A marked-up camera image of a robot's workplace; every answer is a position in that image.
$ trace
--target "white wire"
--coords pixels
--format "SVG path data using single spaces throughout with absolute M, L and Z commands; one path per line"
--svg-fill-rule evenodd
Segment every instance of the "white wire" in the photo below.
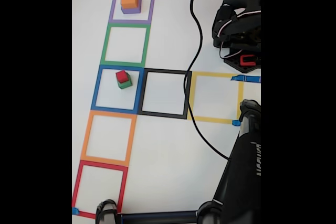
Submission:
M 242 16 L 244 16 L 244 15 L 246 15 L 246 14 L 254 14 L 254 13 L 261 13 L 261 10 L 255 10 L 255 11 L 253 11 L 253 12 L 242 13 L 242 14 L 239 14 L 239 15 L 237 16 L 237 18 L 240 18 L 240 17 L 242 17 Z M 222 30 L 224 29 L 224 27 L 226 27 L 226 26 L 227 26 L 228 24 L 230 24 L 231 22 L 232 22 L 232 19 L 230 19 L 228 22 L 226 22 L 224 25 L 222 25 L 222 27 L 219 29 L 218 34 L 217 34 L 217 37 L 218 37 L 218 38 L 219 38 L 219 36 L 220 36 Z
M 240 50 L 240 51 L 236 52 L 236 53 L 233 54 L 233 55 L 226 55 L 226 56 L 222 57 L 220 51 L 222 50 L 223 43 L 224 43 L 224 41 L 222 41 L 222 43 L 221 43 L 221 47 L 219 48 L 219 57 L 220 57 L 221 59 L 227 59 L 227 58 L 230 58 L 230 57 L 232 57 L 232 56 L 234 56 L 234 55 L 237 55 L 237 54 L 239 54 L 239 53 L 242 52 L 242 50 Z

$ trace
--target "orange square outline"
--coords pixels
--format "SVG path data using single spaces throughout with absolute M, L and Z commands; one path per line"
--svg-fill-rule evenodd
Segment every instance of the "orange square outline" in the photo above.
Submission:
M 125 156 L 124 161 L 117 160 L 117 159 L 110 159 L 110 158 L 104 158 L 104 157 L 93 157 L 93 156 L 86 155 L 86 151 L 87 151 L 88 144 L 89 144 L 89 138 L 90 138 L 90 133 L 91 133 L 93 117 L 95 115 L 113 116 L 115 118 L 130 118 L 132 120 L 131 121 L 130 134 L 129 134 L 128 143 L 127 143 L 126 156 Z M 136 114 L 125 114 L 125 113 L 117 113 L 117 112 L 90 110 L 88 125 L 87 125 L 86 131 L 85 131 L 84 143 L 83 143 L 83 147 L 82 147 L 82 152 L 80 154 L 80 159 L 84 160 L 84 161 L 92 161 L 92 162 L 97 162 L 97 163 L 111 164 L 111 165 L 121 165 L 121 166 L 128 167 L 129 164 L 130 164 L 136 120 L 137 120 Z

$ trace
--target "tape square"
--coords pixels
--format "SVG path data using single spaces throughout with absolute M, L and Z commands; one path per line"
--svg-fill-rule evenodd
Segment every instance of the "tape square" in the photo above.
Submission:
M 134 114 L 91 110 L 81 160 L 128 166 L 136 120 Z
M 232 124 L 239 118 L 244 83 L 231 81 L 232 76 L 193 71 L 189 102 L 196 121 Z
M 108 24 L 100 63 L 144 67 L 150 28 L 144 24 Z
M 186 119 L 188 105 L 183 91 L 185 74 L 186 71 L 146 68 L 138 114 Z M 191 75 L 189 72 L 187 94 Z
M 140 13 L 124 14 L 121 10 L 120 0 L 113 0 L 109 23 L 150 24 L 152 22 L 153 9 L 154 0 L 142 0 Z
M 132 86 L 120 89 L 116 73 L 125 70 Z M 92 99 L 92 110 L 136 114 L 139 106 L 143 68 L 100 65 Z
M 127 171 L 124 166 L 81 160 L 71 202 L 79 216 L 94 219 L 98 204 L 106 199 L 114 200 L 120 212 Z

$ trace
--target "blue tape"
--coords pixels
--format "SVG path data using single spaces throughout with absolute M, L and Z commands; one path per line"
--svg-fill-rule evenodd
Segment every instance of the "blue tape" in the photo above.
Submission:
M 79 215 L 79 210 L 76 207 L 72 208 L 72 214 L 73 215 Z
M 238 76 L 233 76 L 231 81 L 245 81 L 245 82 L 254 82 L 261 83 L 261 76 L 244 76 L 242 74 Z
M 233 126 L 240 126 L 240 121 L 239 120 L 233 120 L 232 125 Z

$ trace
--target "red square outline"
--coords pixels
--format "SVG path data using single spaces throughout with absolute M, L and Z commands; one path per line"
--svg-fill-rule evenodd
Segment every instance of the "red square outline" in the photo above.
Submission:
M 79 168 L 78 168 L 78 173 L 77 173 L 77 177 L 76 177 L 76 183 L 75 183 L 75 188 L 74 188 L 74 191 L 73 191 L 73 197 L 72 197 L 72 203 L 71 203 L 72 207 L 75 207 L 75 204 L 76 204 L 77 193 L 78 193 L 80 179 L 81 179 L 81 175 L 82 175 L 84 165 L 122 171 L 121 187 L 120 187 L 119 199 L 118 199 L 118 205 L 117 205 L 117 212 L 120 213 L 121 208 L 122 208 L 122 201 L 123 201 L 124 193 L 125 193 L 125 185 L 126 185 L 128 168 L 124 167 L 124 166 L 120 166 L 120 165 L 103 164 L 103 163 L 84 161 L 84 160 L 81 160 L 79 162 Z M 82 211 L 79 211 L 79 216 L 92 218 L 92 219 L 96 218 L 96 214 L 91 214 L 89 212 L 82 212 Z

